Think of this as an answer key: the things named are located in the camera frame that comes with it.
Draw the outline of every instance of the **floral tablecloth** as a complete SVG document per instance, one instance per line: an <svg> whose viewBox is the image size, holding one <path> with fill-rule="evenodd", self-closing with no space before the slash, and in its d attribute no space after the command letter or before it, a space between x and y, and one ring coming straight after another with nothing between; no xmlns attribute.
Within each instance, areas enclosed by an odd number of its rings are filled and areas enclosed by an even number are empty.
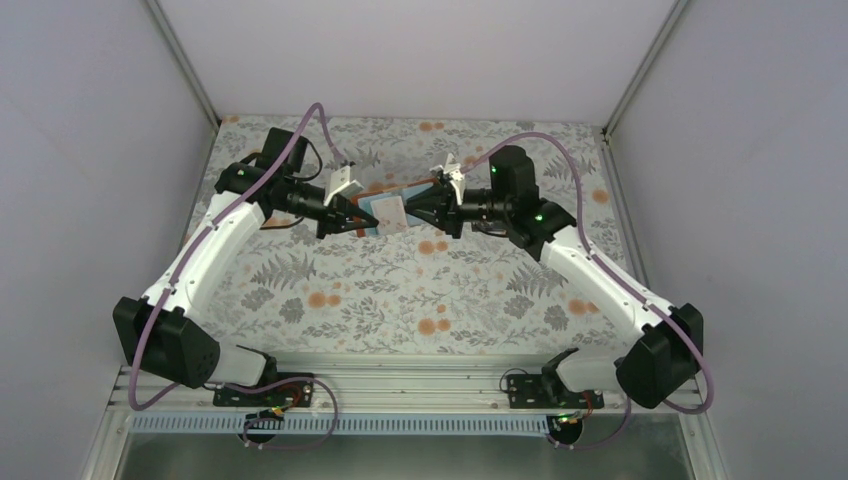
<svg viewBox="0 0 848 480"><path fill-rule="evenodd" d="M224 119L192 215L194 229L213 185L230 163L262 148L269 128L294 129L299 117ZM615 261L624 253L589 125L569 123L331 118L333 141L360 168L370 190L430 174L439 152L465 162L516 133L536 130L563 142L579 161L589 236ZM333 156L313 120L306 129L327 163ZM553 146L525 140L543 195L574 213L575 189ZM307 156L303 174L315 170ZM488 172L468 175L485 186ZM279 214L272 223L291 218ZM219 340L267 351L367 353L556 354L568 346L618 344L602 312L509 241L467 230L460 240L430 226L358 238L318 240L305 221L253 235L224 276L207 318L196 319Z"/></svg>

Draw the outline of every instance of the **white panel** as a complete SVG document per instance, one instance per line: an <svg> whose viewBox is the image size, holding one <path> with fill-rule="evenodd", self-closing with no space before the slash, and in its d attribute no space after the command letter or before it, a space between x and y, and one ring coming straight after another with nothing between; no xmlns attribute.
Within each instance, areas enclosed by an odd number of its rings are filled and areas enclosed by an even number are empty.
<svg viewBox="0 0 848 480"><path fill-rule="evenodd" d="M3 2L0 478L78 478L211 141L141 2Z"/></svg>
<svg viewBox="0 0 848 480"><path fill-rule="evenodd" d="M609 118L673 0L161 0L218 113Z"/></svg>
<svg viewBox="0 0 848 480"><path fill-rule="evenodd" d="M730 478L844 478L848 2L696 1L613 147L654 289L705 318Z"/></svg>

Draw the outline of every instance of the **gray wall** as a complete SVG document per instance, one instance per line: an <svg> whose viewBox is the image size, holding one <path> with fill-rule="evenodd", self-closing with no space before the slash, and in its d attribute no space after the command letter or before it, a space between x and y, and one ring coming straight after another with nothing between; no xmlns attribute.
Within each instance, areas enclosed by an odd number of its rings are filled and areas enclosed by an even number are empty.
<svg viewBox="0 0 848 480"><path fill-rule="evenodd" d="M78 478L211 128L141 2L0 10L0 478Z"/></svg>
<svg viewBox="0 0 848 480"><path fill-rule="evenodd" d="M695 1L613 135L653 286L706 317L732 478L848 470L846 25Z"/></svg>

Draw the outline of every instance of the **purple cable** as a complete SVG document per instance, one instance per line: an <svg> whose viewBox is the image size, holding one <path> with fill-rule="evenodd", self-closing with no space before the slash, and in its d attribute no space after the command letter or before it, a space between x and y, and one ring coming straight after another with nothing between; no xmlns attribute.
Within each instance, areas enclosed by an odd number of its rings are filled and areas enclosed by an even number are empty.
<svg viewBox="0 0 848 480"><path fill-rule="evenodd" d="M336 159L343 158L343 155L336 148L333 141L330 139L330 130L327 126L327 117L324 115L324 107L320 103L314 103L309 110L306 111L306 114L303 116L303 119L300 121L300 125L298 125L297 129L292 134L292 138L289 139L289 143L286 144L286 148L283 149L280 156L277 157L277 160L271 165L271 168L265 172L259 180L254 183L250 188L247 189L246 192L241 194L237 199L233 200L232 203L227 205L224 210L221 211L214 219L212 219L212 225L206 226L197 237L191 242L191 244L186 249L185 253L182 257L180 257L180 261L177 262L177 266L174 268L174 271L171 273L170 278L168 279L169 287L162 290L162 295L159 297L159 300L156 302L156 305L153 307L153 310L150 312L150 316L147 319L147 323L144 324L144 329L142 329L141 336L138 338L138 344L135 348L135 355L133 356L132 369L130 370L130 385L127 392L130 408L136 411L141 411L149 408L154 403L158 402L159 399L164 397L168 392L176 388L179 384L172 383L168 385L161 392L157 393L150 400L143 404L138 403L138 399L136 398L136 391L138 389L138 375L141 370L141 357L144 354L144 349L147 347L147 341L150 338L150 332L153 330L153 325L156 323L156 319L159 317L159 313L162 311L162 307L165 305L165 301L171 295L171 289L179 282L180 274L185 270L186 265L188 265L189 260L194 255L195 251L200 247L200 244L203 243L203 240L209 236L209 233L212 232L212 229L216 227L227 215L229 215L233 210L235 210L242 202L247 200L251 195L256 193L262 185L264 185L273 175L280 166L285 163L286 159L294 148L295 143L303 134L303 131L306 130L306 125L309 123L309 120L312 118L312 115L315 111L318 110L318 115L321 120L321 129L324 132L324 138L327 140L327 144L333 151L333 155L335 155Z"/></svg>
<svg viewBox="0 0 848 480"><path fill-rule="evenodd" d="M627 429L627 426L630 425L630 421L633 420L633 415L631 412L633 410L633 405L630 402L630 398L628 397L624 403L624 418L621 420L621 425L618 426L618 429L612 433L609 437L595 443L590 443L589 445L563 445L558 441L554 440L554 437L550 436L550 434L545 435L548 441L554 444L554 448L567 448L568 450L574 451L585 451L585 450L594 450L596 448L606 447L610 443L612 443L615 439L621 436L624 430Z"/></svg>
<svg viewBox="0 0 848 480"><path fill-rule="evenodd" d="M565 146L563 146L563 144L560 143L553 136L541 132L525 132L519 133L518 135L513 135L512 137L509 137L501 143L495 145L494 148L481 155L480 158L474 161L474 163L472 163L471 165L463 167L461 169L461 172L468 173L469 171L476 168L478 165L481 165L486 160L488 160L489 157L491 157L495 152L497 152L501 148L515 143L516 141L521 140L523 138L541 138L543 140L547 140L548 142L553 144L553 146L556 147L557 150L560 151L560 153L562 153L563 157L565 157L566 163L568 163L568 169L571 171L571 178L574 179L574 186L577 190L577 234L580 237L580 243L583 244L583 248L585 248L587 252L592 252L592 248L590 248L589 245L589 238L586 236L586 227L583 224L583 186L580 183L580 171L577 169L577 161L568 153L568 150L565 148ZM590 258L598 265L601 270L604 271L604 273L609 275L615 283L621 286L621 288L627 291L627 293L633 296L633 298L635 298L639 303L641 303L642 305L645 305L647 303L648 299L644 295L642 295L638 290L636 290L627 282L625 282L624 279L621 278L621 276L619 276L617 273L615 273L615 271L610 268L610 266L607 265L607 263L604 262L597 254L592 253ZM704 398L704 403L695 408L681 407L680 405L672 403L668 400L663 400L663 403L680 413L695 415L707 411L707 409L709 409L713 404L713 391L715 389L713 384L712 371L710 371L710 368L707 365L704 356L701 355L701 352L698 350L698 347L696 347L692 340L689 338L689 336L686 335L686 332L684 332L683 329L681 329L677 325L677 323L675 323L674 320L672 320L671 317L668 316L667 313L663 312L656 305L653 304L648 305L648 308L657 316L659 316L666 324L668 324L668 326L671 327L674 333L676 333L680 337L680 339L683 340L683 343L686 345L686 347L689 349L689 352L692 353L692 356L695 358L695 360L698 362L698 365L701 367L701 371L704 372L704 380L707 384L707 395Z"/></svg>
<svg viewBox="0 0 848 480"><path fill-rule="evenodd" d="M260 450L282 450L282 451L311 450L313 448L318 448L321 445L323 445L324 442L328 438L330 438L331 435L333 435L333 432L336 430L336 427L338 426L338 423L339 423L339 404L336 401L336 396L335 396L335 394L333 394L333 391L330 389L330 387L327 386L327 384L322 382L321 380L318 380L317 378L291 377L291 378L286 378L285 380L280 380L278 382L274 382L270 385L266 385L266 386L260 387L260 388L246 388L246 387L242 387L241 385L235 385L235 384L231 384L231 383L224 384L224 386L229 388L230 390L235 390L237 392L253 395L253 394L256 394L256 393L262 393L262 392L266 392L268 390L273 390L277 387L280 387L282 385L286 385L288 383L293 383L293 382L313 382L315 385L318 385L319 387L323 388L324 391L327 392L327 395L330 396L330 400L333 402L333 422L330 424L330 429L327 430L327 433L325 433L321 438L319 438L318 440L315 440L312 443L307 443L307 444L304 444L304 445L297 445L297 446L284 446L284 445L279 445L279 446L267 445L266 446L264 444L251 442L250 440L248 440L247 439L247 431L250 430L251 427L253 427L253 426L255 426L259 423L268 422L268 421L276 421L277 419L275 419L275 418L254 418L253 420L244 424L244 431L242 432L241 438L242 438L242 440L244 440L245 446L251 445L251 446L259 448Z"/></svg>

